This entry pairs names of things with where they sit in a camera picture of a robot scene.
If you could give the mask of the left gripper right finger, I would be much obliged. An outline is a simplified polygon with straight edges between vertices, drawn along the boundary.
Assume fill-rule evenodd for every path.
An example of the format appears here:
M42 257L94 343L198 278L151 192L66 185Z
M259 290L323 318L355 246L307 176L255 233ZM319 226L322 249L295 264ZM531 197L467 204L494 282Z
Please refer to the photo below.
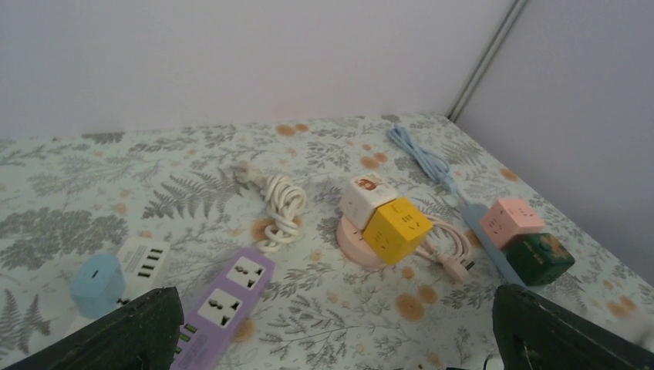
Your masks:
M518 284L497 288L493 332L505 369L652 369L653 353Z

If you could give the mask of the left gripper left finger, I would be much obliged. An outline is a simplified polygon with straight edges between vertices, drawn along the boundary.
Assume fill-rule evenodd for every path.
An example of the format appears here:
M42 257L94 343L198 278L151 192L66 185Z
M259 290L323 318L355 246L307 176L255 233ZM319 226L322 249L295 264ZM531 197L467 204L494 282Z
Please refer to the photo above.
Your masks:
M156 288L8 368L169 369L183 321L178 290Z

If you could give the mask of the blue cube socket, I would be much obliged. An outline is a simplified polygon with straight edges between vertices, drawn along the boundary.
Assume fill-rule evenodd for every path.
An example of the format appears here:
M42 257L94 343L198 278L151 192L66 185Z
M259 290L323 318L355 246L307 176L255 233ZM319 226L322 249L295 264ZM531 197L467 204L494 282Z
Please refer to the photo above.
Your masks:
M94 254L72 280L69 293L81 316L97 319L116 307L125 289L119 258L113 254Z

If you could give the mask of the dark green cube socket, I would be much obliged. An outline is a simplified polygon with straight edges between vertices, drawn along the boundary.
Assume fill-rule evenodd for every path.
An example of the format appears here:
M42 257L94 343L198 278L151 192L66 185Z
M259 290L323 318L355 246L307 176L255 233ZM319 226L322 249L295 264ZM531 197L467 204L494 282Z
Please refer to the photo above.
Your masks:
M517 235L508 244L506 258L527 286L550 284L575 264L575 258L550 233Z

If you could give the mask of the pink cube socket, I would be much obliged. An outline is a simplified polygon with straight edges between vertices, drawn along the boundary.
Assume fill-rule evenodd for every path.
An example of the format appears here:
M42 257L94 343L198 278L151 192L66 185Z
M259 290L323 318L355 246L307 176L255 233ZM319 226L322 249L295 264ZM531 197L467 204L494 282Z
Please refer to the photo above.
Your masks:
M490 221L484 228L498 249L505 249L517 235L539 233L545 223L524 198L501 198L486 216Z

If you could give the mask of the yellow cube socket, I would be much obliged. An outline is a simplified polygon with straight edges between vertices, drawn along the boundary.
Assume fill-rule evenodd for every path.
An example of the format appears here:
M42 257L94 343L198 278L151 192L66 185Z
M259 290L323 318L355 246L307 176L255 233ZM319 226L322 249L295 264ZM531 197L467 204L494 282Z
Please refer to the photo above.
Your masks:
M385 264L394 265L413 254L432 228L433 222L401 197L376 209L363 239Z

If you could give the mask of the white cube socket with sticker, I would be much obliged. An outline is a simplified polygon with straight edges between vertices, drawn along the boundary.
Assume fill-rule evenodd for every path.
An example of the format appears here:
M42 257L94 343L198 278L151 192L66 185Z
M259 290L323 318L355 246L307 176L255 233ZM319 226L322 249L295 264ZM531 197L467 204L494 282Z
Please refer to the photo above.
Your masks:
M364 230L376 209L398 196L398 191L378 173L366 173L346 184L339 209L356 229Z

